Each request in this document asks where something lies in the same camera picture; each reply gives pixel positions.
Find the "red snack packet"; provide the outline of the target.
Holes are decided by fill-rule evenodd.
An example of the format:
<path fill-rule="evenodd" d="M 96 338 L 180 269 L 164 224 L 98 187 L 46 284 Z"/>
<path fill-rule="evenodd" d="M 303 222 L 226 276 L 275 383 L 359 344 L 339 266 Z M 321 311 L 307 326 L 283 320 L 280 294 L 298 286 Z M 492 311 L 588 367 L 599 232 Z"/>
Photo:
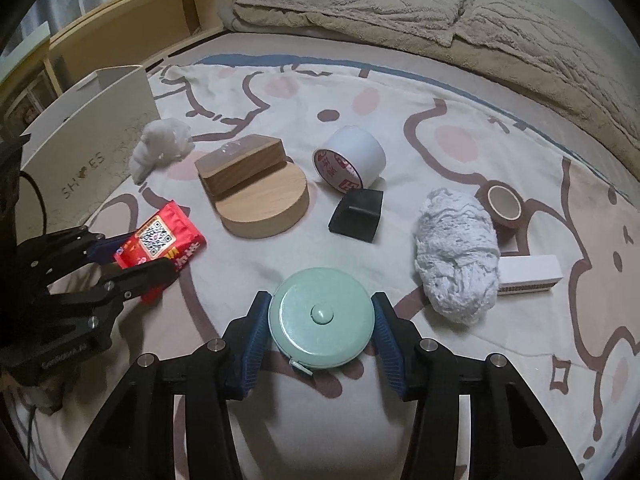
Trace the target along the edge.
<path fill-rule="evenodd" d="M 166 258 L 179 275 L 205 246 L 204 235 L 171 200 L 117 248 L 114 258 L 122 269 Z"/>

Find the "green round tape measure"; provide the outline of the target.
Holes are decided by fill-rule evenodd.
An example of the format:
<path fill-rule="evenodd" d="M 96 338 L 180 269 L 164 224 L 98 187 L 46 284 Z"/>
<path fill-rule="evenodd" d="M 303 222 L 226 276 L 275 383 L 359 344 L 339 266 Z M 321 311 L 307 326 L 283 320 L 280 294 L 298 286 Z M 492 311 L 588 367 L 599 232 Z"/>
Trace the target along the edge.
<path fill-rule="evenodd" d="M 301 270 L 276 290 L 268 308 L 271 338 L 288 364 L 311 376 L 358 358 L 375 314 L 366 289 L 332 268 Z"/>

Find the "brown tape roll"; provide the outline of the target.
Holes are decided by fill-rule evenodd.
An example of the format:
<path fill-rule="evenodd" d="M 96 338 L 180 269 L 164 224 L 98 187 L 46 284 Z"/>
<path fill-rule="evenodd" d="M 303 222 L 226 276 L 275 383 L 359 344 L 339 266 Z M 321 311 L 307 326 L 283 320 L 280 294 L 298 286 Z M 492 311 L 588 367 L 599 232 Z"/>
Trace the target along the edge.
<path fill-rule="evenodd" d="M 523 224 L 524 200 L 518 192 L 498 181 L 487 181 L 475 197 L 498 229 L 516 230 Z"/>

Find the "black wedge object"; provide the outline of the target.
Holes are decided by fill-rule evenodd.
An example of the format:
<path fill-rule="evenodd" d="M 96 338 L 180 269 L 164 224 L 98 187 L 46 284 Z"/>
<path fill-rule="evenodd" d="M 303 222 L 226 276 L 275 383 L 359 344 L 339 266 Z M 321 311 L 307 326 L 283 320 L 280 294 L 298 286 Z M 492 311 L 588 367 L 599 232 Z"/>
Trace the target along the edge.
<path fill-rule="evenodd" d="M 329 231 L 372 243 L 382 214 L 384 193 L 372 188 L 348 191 L 332 214 Z"/>

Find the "white shoe storage box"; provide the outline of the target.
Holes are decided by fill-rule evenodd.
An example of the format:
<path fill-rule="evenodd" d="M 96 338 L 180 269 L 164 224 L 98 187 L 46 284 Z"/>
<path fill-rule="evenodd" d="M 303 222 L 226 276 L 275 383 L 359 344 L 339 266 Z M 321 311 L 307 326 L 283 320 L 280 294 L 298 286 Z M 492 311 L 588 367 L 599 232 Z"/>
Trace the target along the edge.
<path fill-rule="evenodd" d="M 24 131 L 16 234 L 80 226 L 129 177 L 128 162 L 143 127 L 160 117 L 140 65 L 100 68 L 76 82 Z"/>

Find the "white small rectangular box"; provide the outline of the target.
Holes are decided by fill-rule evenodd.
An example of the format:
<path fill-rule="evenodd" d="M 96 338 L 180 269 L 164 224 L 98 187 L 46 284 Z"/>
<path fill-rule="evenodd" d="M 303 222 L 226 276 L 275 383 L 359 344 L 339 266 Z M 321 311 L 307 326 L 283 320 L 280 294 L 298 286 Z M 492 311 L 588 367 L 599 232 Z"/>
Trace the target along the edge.
<path fill-rule="evenodd" d="M 546 292 L 563 278 L 555 255 L 501 257 L 498 270 L 499 295 Z"/>

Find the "white knotted cloth bundle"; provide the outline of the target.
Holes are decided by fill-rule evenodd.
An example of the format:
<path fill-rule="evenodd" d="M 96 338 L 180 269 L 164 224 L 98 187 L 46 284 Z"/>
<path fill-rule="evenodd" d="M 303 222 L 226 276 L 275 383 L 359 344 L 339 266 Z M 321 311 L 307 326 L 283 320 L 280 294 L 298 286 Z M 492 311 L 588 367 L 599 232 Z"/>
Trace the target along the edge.
<path fill-rule="evenodd" d="M 143 127 L 140 140 L 129 159 L 134 184 L 141 184 L 158 167 L 184 159 L 194 149 L 191 128 L 175 118 L 157 119 Z"/>

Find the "round wooden disc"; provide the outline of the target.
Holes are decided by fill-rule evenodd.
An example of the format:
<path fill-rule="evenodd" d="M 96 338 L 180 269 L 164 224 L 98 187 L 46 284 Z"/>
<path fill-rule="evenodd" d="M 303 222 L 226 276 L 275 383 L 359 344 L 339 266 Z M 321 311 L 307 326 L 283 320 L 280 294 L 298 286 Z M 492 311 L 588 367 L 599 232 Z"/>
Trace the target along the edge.
<path fill-rule="evenodd" d="M 272 237 L 295 226 L 309 206 L 307 178 L 285 162 L 247 179 L 214 200 L 224 227 L 250 240 Z"/>

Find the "rectangular wooden block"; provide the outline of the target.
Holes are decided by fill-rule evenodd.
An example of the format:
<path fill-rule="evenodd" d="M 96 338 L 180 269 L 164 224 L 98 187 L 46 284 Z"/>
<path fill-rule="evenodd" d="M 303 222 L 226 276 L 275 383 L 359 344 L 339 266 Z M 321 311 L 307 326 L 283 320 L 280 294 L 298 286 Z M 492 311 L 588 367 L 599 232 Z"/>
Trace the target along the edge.
<path fill-rule="evenodd" d="M 194 162 L 211 196 L 224 195 L 252 177 L 285 164 L 282 140 L 260 134 L 230 141 Z"/>

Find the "wooden bedside shelf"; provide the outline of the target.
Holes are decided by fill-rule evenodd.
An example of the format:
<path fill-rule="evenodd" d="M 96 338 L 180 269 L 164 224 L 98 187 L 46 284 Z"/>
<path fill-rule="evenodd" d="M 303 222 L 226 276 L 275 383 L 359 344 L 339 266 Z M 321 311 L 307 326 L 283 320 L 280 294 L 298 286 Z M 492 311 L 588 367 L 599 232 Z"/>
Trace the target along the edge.
<path fill-rule="evenodd" d="M 233 0 L 110 0 L 58 32 L 47 23 L 1 60 L 1 120 L 42 112 L 95 70 L 163 64 L 224 32 Z"/>

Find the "cartoon patterned blanket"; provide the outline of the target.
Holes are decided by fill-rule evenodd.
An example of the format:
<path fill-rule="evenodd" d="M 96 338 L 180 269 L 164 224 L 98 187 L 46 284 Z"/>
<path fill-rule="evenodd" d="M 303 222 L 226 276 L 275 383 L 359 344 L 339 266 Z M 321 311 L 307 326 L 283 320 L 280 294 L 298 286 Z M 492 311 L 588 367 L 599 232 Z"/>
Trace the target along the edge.
<path fill-rule="evenodd" d="M 25 131 L 1 404 L 38 479 L 605 479 L 639 211 L 442 84 L 97 70 Z"/>

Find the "beige quilted duvet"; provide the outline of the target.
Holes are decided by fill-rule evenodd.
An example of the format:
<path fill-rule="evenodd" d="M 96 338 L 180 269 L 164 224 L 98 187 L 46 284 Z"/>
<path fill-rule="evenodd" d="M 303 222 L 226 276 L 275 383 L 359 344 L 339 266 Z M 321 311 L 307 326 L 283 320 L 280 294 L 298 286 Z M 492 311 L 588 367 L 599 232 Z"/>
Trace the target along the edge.
<path fill-rule="evenodd" d="M 358 41 L 432 58 L 548 106 L 639 169 L 639 57 L 570 0 L 234 0 L 236 32 Z"/>

